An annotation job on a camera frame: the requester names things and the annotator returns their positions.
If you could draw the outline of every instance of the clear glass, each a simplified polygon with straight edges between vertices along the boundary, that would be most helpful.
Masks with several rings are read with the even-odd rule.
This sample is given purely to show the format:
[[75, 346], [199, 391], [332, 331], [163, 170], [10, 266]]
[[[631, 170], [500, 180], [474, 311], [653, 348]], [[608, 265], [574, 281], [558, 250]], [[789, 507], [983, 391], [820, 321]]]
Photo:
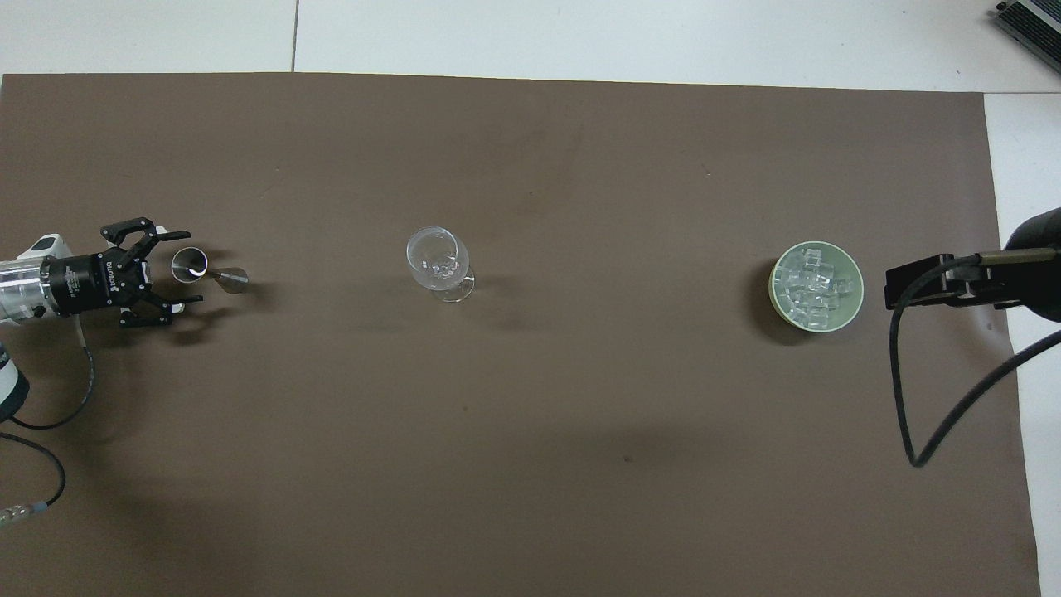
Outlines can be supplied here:
[[441, 226], [417, 230], [405, 245], [405, 261], [417, 283], [432, 291], [440, 301], [456, 303], [475, 287], [468, 248]]

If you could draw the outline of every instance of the glass base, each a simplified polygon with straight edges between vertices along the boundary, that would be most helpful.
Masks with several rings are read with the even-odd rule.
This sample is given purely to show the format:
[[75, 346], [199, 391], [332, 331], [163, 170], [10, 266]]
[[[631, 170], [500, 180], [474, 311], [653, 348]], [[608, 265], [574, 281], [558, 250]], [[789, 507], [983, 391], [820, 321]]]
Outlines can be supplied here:
[[438, 300], [443, 303], [459, 303], [464, 301], [465, 298], [471, 294], [471, 291], [475, 287], [475, 271], [468, 267], [468, 273], [465, 274], [465, 278], [460, 280], [460, 283], [449, 288], [449, 289], [432, 289], [431, 293], [438, 297]]

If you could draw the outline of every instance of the black cable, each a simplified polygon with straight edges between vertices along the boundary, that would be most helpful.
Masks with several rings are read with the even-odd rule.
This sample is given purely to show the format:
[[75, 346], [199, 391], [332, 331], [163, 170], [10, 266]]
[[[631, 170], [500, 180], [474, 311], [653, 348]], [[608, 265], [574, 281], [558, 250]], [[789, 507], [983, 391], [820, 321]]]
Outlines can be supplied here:
[[910, 431], [906, 424], [906, 407], [903, 404], [903, 383], [899, 372], [899, 320], [903, 317], [903, 311], [905, 311], [914, 300], [914, 295], [927, 285], [928, 282], [934, 279], [938, 279], [939, 276], [951, 269], [966, 265], [976, 265], [979, 262], [979, 254], [970, 254], [968, 257], [960, 257], [958, 259], [940, 263], [939, 265], [928, 269], [922, 274], [921, 277], [914, 280], [910, 285], [903, 291], [903, 293], [899, 296], [899, 302], [895, 304], [895, 311], [891, 315], [891, 327], [888, 330], [888, 353], [891, 359], [891, 385], [895, 393], [895, 412], [899, 416], [899, 432], [903, 437], [903, 449], [906, 451], [906, 459], [909, 460], [910, 464], [916, 469], [920, 469], [928, 462], [928, 459], [936, 453], [936, 449], [938, 449], [939, 444], [942, 443], [943, 438], [951, 433], [951, 429], [958, 422], [958, 420], [961, 419], [961, 416], [964, 415], [966, 411], [980, 399], [980, 397], [987, 393], [987, 391], [994, 387], [994, 385], [997, 384], [1003, 377], [1006, 377], [1016, 370], [1016, 368], [1028, 363], [1036, 356], [1053, 349], [1058, 345], [1061, 345], [1061, 331], [1058, 331], [1006, 359], [1004, 364], [996, 367], [994, 371], [985, 376], [984, 380], [980, 380], [976, 386], [973, 386], [973, 388], [964, 397], [962, 397], [960, 401], [958, 401], [958, 404], [951, 409], [951, 412], [949, 412], [943, 419], [943, 422], [936, 428], [936, 432], [932, 435], [932, 438], [929, 438], [928, 443], [925, 444], [921, 454], [916, 455], [914, 453], [914, 445], [910, 441]]
[[12, 436], [11, 434], [4, 434], [2, 432], [0, 432], [0, 438], [3, 438], [4, 440], [11, 440], [13, 442], [18, 442], [18, 443], [22, 444], [23, 446], [32, 447], [33, 450], [35, 450], [35, 451], [39, 452], [40, 454], [47, 456], [48, 459], [52, 461], [52, 464], [55, 466], [55, 470], [59, 474], [59, 487], [58, 487], [58, 489], [55, 490], [55, 495], [53, 495], [45, 504], [47, 504], [48, 506], [51, 506], [52, 504], [55, 504], [55, 501], [58, 499], [60, 495], [63, 495], [63, 490], [66, 489], [66, 471], [63, 469], [63, 463], [59, 462], [59, 459], [56, 458], [55, 455], [52, 454], [51, 451], [49, 451], [45, 446], [42, 446], [42, 445], [40, 445], [40, 444], [38, 444], [36, 442], [31, 442], [30, 440], [27, 440], [24, 438], [19, 438], [18, 436]]
[[35, 429], [37, 432], [44, 432], [47, 429], [54, 429], [62, 425], [66, 425], [67, 423], [73, 421], [74, 417], [81, 415], [82, 409], [84, 409], [85, 405], [88, 404], [88, 399], [92, 397], [92, 390], [95, 389], [95, 359], [92, 358], [92, 352], [88, 350], [88, 346], [85, 343], [85, 334], [81, 328], [81, 318], [74, 316], [74, 323], [77, 326], [77, 338], [81, 340], [81, 349], [85, 351], [85, 356], [88, 357], [88, 389], [85, 390], [85, 396], [82, 397], [81, 404], [77, 405], [77, 408], [75, 408], [73, 412], [60, 419], [59, 421], [56, 421], [55, 423], [51, 423], [49, 425], [34, 425], [33, 423], [27, 423], [24, 421], [21, 421], [17, 417], [12, 417], [11, 421], [14, 424], [18, 425], [19, 427], [25, 427], [27, 429]]

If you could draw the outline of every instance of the metal jigger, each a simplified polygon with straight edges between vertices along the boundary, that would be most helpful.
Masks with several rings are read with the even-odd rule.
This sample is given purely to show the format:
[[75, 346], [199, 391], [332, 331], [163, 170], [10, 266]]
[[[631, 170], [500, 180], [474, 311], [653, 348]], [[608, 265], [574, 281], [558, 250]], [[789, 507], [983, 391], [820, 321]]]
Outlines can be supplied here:
[[247, 270], [243, 267], [208, 266], [206, 252], [195, 246], [186, 246], [173, 256], [170, 269], [173, 277], [182, 283], [198, 281], [203, 276], [210, 276], [229, 294], [239, 294], [247, 287]]

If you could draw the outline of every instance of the white tile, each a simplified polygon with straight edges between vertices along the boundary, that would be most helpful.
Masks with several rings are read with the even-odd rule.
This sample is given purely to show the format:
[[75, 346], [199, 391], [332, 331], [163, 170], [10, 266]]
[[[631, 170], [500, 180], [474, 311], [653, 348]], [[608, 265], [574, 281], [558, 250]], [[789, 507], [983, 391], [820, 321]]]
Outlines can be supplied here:
[[994, 0], [302, 0], [296, 70], [1061, 91]]
[[[1028, 217], [1061, 207], [1061, 94], [985, 96], [1002, 242]], [[1020, 351], [1061, 330], [1027, 310], [1009, 312]], [[1044, 596], [1061, 595], [1061, 348], [1017, 370], [1021, 431]]]
[[295, 0], [0, 2], [4, 72], [291, 69]]

